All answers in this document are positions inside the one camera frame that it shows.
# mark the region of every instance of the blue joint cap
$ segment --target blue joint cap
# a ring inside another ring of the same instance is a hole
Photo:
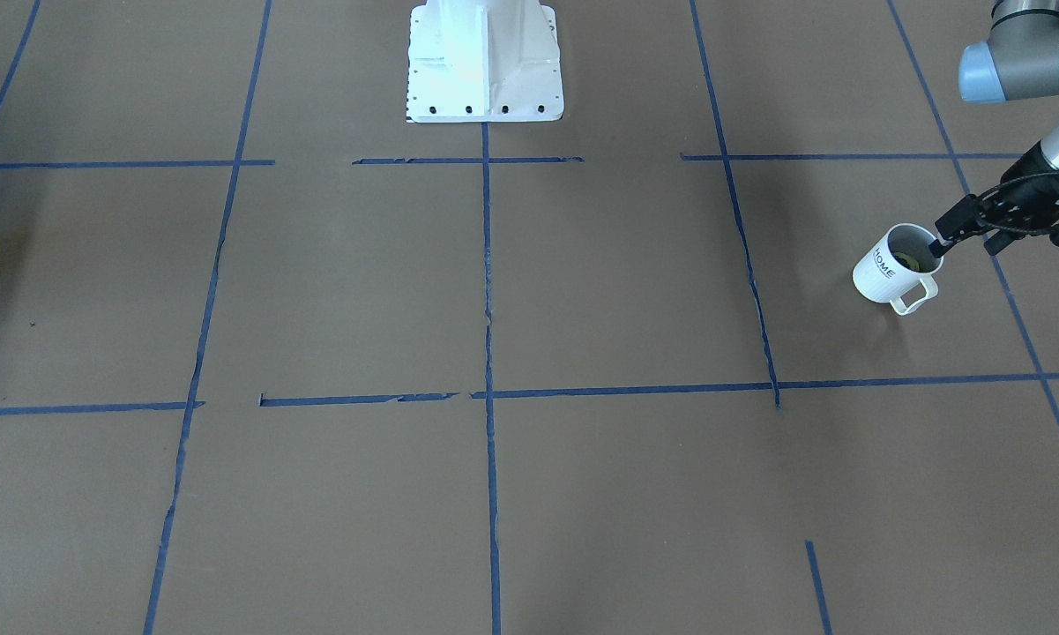
[[[961,57],[961,98],[969,104],[1003,104],[1008,101],[987,41],[977,41],[964,50]]]

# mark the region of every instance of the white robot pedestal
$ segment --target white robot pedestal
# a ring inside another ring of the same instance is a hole
[[[556,13],[540,0],[428,0],[412,12],[408,120],[555,121]]]

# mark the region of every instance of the blue tape grid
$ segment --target blue tape grid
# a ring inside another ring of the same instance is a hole
[[[165,513],[165,525],[161,529],[161,542],[157,551],[157,567],[154,570],[154,583],[149,591],[149,606],[145,611],[145,635],[151,635],[157,620],[157,606],[161,594],[161,583],[165,579],[165,563],[169,552],[169,542],[173,538],[173,522],[176,519],[176,506],[180,497],[180,479],[183,475],[183,465],[187,452],[187,435],[192,431],[192,419],[198,405],[196,394],[199,391],[199,378],[203,373],[203,353],[208,350],[208,333],[212,325],[212,310],[215,307],[215,293],[219,282],[219,258],[223,253],[223,241],[228,236],[228,224],[231,221],[231,210],[234,207],[235,188],[239,185],[239,166],[244,161],[244,147],[247,145],[247,129],[250,126],[251,105],[255,102],[255,88],[258,86],[258,72],[263,65],[263,49],[266,44],[266,30],[271,20],[272,0],[266,0],[263,5],[263,23],[259,25],[258,43],[255,46],[255,65],[251,68],[250,85],[247,88],[247,98],[244,103],[243,121],[239,122],[239,141],[235,145],[234,164],[231,166],[231,179],[228,183],[228,198],[223,202],[223,219],[219,224],[219,237],[215,244],[215,256],[212,261],[212,276],[208,284],[208,302],[203,306],[203,321],[199,328],[199,342],[196,345],[196,366],[192,382],[187,385],[187,402],[183,411],[183,421],[180,425],[180,441],[177,447],[176,472],[173,483],[173,502]]]
[[[744,268],[748,270],[748,286],[752,291],[752,302],[756,303],[756,316],[760,323],[760,342],[764,346],[764,359],[768,366],[768,378],[772,381],[772,400],[776,407],[779,403],[779,382],[776,378],[776,365],[772,361],[772,345],[768,342],[768,326],[764,320],[764,306],[760,304],[760,292],[756,286],[756,273],[752,269],[752,255],[748,249],[748,236],[744,234],[744,220],[740,213],[740,201],[737,198],[737,182],[734,180],[734,164],[730,160],[730,148],[725,144],[725,129],[721,124],[721,109],[718,106],[718,93],[714,89],[714,75],[710,72],[710,55],[705,52],[705,39],[702,36],[702,23],[698,19],[698,3],[689,0],[689,12],[694,17],[694,35],[698,39],[698,53],[702,56],[702,73],[705,75],[705,86],[710,91],[710,108],[714,111],[714,127],[718,132],[718,145],[721,147],[722,165],[725,168],[725,184],[730,186],[730,201],[734,208],[734,221],[737,222],[737,233],[740,235],[741,248],[744,250]]]
[[[190,394],[185,402],[154,402],[154,403],[107,403],[107,404],[75,404],[75,405],[38,405],[38,406],[8,406],[0,407],[1,416],[20,415],[50,415],[50,414],[90,414],[90,413],[122,413],[122,411],[183,411],[182,436],[177,454],[177,466],[174,484],[173,503],[166,512],[165,527],[162,530],[161,547],[158,554],[158,565],[154,579],[154,586],[150,588],[149,610],[146,612],[145,634],[151,633],[156,619],[157,600],[159,598],[160,585],[163,580],[163,569],[165,569],[165,559],[167,545],[172,537],[173,519],[175,515],[176,503],[179,495],[180,478],[182,477],[183,459],[185,459],[185,442],[191,431],[191,422],[196,407],[203,405],[198,401],[199,377],[203,368],[203,351],[207,349],[209,328],[211,326],[212,310],[215,302],[216,286],[218,286],[218,262],[219,254],[222,253],[223,240],[227,236],[228,221],[232,205],[234,205],[234,192],[238,184],[239,169],[244,166],[272,166],[273,160],[244,160],[243,151],[246,142],[248,125],[250,125],[250,110],[254,101],[255,85],[257,85],[258,71],[262,64],[263,50],[266,39],[268,19],[270,19],[272,0],[266,0],[264,7],[263,24],[261,25],[257,49],[255,49],[255,65],[252,68],[250,89],[244,108],[244,116],[239,125],[239,144],[236,146],[235,159],[230,161],[202,160],[202,161],[68,161],[68,162],[0,162],[0,170],[8,169],[85,169],[85,168],[162,168],[162,167],[231,167],[232,176],[228,188],[228,198],[223,206],[223,221],[219,231],[218,244],[210,278],[208,303],[203,312],[201,338],[198,343],[198,355],[196,355],[196,366]],[[1026,382],[1037,381],[1041,383],[1042,389],[1047,397],[1052,413],[1055,416],[1059,429],[1059,410],[1057,401],[1051,389],[1052,381],[1059,381],[1059,373],[1045,373],[1042,369],[1041,361],[1035,350],[1029,332],[1025,328],[1022,314],[1015,300],[1015,295],[1009,289],[1004,270],[997,258],[992,258],[1000,284],[1009,307],[1011,307],[1013,318],[1020,327],[1020,333],[1024,338],[1024,343],[1031,362],[1035,366],[1034,374],[1010,374],[1010,375],[965,375],[965,377],[945,378],[875,378],[875,379],[827,379],[827,381],[811,382],[779,382],[775,377],[774,364],[772,364],[771,347],[768,345],[767,326],[764,321],[762,309],[759,305],[759,294],[756,288],[754,271],[752,271],[751,254],[748,252],[748,240],[744,234],[742,218],[740,216],[737,192],[735,190],[735,180],[732,176],[732,162],[752,161],[878,161],[878,160],[950,160],[956,169],[956,176],[961,180],[965,193],[969,192],[961,160],[1013,160],[1020,156],[1016,153],[956,153],[953,150],[951,140],[945,127],[944,120],[937,111],[932,92],[921,73],[919,62],[913,52],[909,36],[904,31],[903,23],[897,13],[893,0],[887,0],[893,20],[897,24],[901,40],[909,53],[921,88],[932,109],[933,116],[940,130],[941,139],[945,141],[948,152],[946,153],[793,153],[793,156],[732,156],[728,152],[724,140],[724,132],[719,119],[718,102],[714,90],[714,80],[708,68],[708,57],[705,52],[705,43],[698,20],[698,7],[696,0],[690,0],[690,8],[694,19],[695,35],[698,37],[698,49],[702,56],[703,74],[706,77],[706,85],[710,91],[711,108],[714,110],[714,124],[718,132],[721,153],[719,156],[686,156],[681,158],[686,162],[722,162],[725,168],[728,186],[730,186],[730,197],[734,204],[735,220],[737,220],[738,231],[741,235],[744,248],[746,265],[750,274],[750,285],[754,298],[757,302],[757,312],[760,322],[761,340],[768,368],[770,368],[771,382],[754,383],[725,383],[725,384],[700,384],[700,385],[660,385],[660,386],[622,386],[622,387],[585,387],[585,388],[545,388],[545,389],[513,389],[496,391],[492,382],[492,269],[490,268],[490,196],[489,196],[489,166],[492,164],[545,164],[545,162],[585,162],[581,157],[490,157],[489,156],[489,131],[488,125],[483,125],[483,156],[482,157],[446,157],[446,158],[366,158],[353,162],[355,165],[424,165],[424,164],[472,164],[483,166],[483,202],[484,202],[484,234],[485,234],[485,293],[486,293],[486,389],[483,393],[470,394],[472,399],[484,399],[486,401],[486,435],[487,435],[487,457],[488,457],[488,483],[489,483],[489,524],[490,524],[490,582],[492,582],[492,630],[496,634],[501,633],[501,612],[500,612],[500,575],[498,575],[498,497],[497,497],[497,462],[496,448],[493,447],[493,401],[497,399],[523,399],[523,398],[544,398],[560,397],[560,395],[672,395],[672,394],[703,394],[703,393],[731,393],[731,391],[772,391],[779,405],[780,389],[824,389],[825,387],[867,387],[881,385],[933,385],[933,384],[969,384],[969,383],[997,383],[997,382]],[[23,50],[29,43],[30,34],[34,28],[34,21],[40,8],[40,0],[34,0],[32,12],[30,12],[29,22],[25,24],[20,43],[13,57],[13,64],[0,90],[0,108],[6,97],[14,73],[18,69]],[[356,397],[327,397],[327,398],[291,398],[291,399],[270,399],[261,397],[259,406],[291,406],[291,405],[354,405],[355,403],[388,403],[388,402],[429,402],[446,401],[457,394],[391,394],[391,395],[356,395]],[[823,594],[822,579],[820,578],[819,562],[814,555],[814,544],[806,543],[809,564],[811,566],[812,578],[814,578],[815,595],[820,602],[820,614],[824,622],[824,631],[830,634],[830,622],[827,615],[826,601]]]
[[[808,566],[811,567],[811,582],[814,583],[815,600],[820,603],[820,620],[823,622],[823,635],[831,635],[830,614],[827,612],[827,595],[823,592],[823,578],[820,576],[820,559],[814,555],[814,542],[804,540],[808,551]]]

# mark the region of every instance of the white mug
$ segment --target white mug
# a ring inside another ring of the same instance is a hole
[[[945,265],[945,258],[929,251],[935,240],[935,235],[918,224],[894,225],[855,266],[850,277],[856,289],[868,301],[889,303],[899,315],[913,313],[939,292],[933,273]],[[925,287],[925,297],[904,305],[901,296],[917,285]]]

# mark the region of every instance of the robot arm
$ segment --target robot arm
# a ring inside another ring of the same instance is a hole
[[[961,58],[961,96],[1001,104],[1047,95],[1059,95],[1059,0],[998,0],[988,39]]]
[[[989,39],[965,50],[961,94],[975,104],[1058,95],[1059,0],[998,0]],[[995,256],[1026,236],[1047,235],[1059,247],[1059,125],[1004,173],[999,185],[956,202],[936,221],[945,256],[970,236],[991,237]]]

